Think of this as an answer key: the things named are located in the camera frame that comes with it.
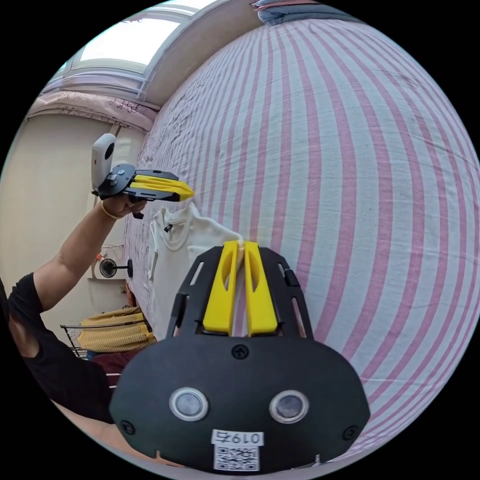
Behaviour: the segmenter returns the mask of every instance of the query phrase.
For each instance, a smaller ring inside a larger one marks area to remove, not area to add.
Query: screw
[[[341,437],[348,442],[349,440],[352,440],[356,435],[357,432],[359,431],[359,428],[355,425],[349,426],[341,435]]]
[[[135,433],[135,427],[128,420],[122,420],[120,422],[120,428],[127,435],[133,435]]]
[[[243,360],[249,356],[249,349],[246,345],[235,345],[231,349],[231,354],[233,355],[234,359]]]

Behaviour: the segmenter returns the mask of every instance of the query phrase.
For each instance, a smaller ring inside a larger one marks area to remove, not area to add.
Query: white shirt
[[[238,233],[202,217],[191,202],[171,213],[163,207],[150,223],[148,279],[151,316],[148,321],[157,340],[167,334],[170,313],[182,282],[198,255],[224,242],[237,240],[237,270],[243,260],[244,239]]]

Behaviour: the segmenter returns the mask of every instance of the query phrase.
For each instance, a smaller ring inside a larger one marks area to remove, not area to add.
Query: pink and white striped fabric
[[[296,271],[315,338],[368,396],[344,457],[398,434],[448,381],[479,315],[479,161],[440,88],[382,33],[301,20],[244,35],[165,105],[138,165],[179,175],[202,215]],[[151,319],[138,266],[159,208],[126,229]],[[234,332],[246,332],[242,295]]]

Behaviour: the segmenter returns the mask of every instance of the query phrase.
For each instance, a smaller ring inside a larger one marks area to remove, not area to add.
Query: black shirt
[[[109,413],[111,391],[103,368],[77,357],[45,327],[33,273],[13,287],[8,306],[13,317],[38,340],[37,356],[24,360],[50,400],[83,417],[114,423]]]

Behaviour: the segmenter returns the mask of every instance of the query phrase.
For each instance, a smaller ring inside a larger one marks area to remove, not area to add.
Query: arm
[[[131,203],[127,195],[98,202],[45,265],[33,273],[43,309],[50,310],[79,282],[102,249],[117,217],[140,212],[145,201]]]
[[[168,460],[164,460],[157,454],[156,458],[150,458],[142,453],[134,450],[124,439],[120,430],[114,424],[104,423],[98,420],[92,420],[91,418],[85,418],[84,416],[77,415],[67,408],[52,402],[76,427],[82,430],[83,433],[92,437],[98,442],[113,447],[120,452],[128,455],[132,455],[138,459],[150,460],[164,465],[171,465],[173,467],[181,467],[177,463],[173,463]]]

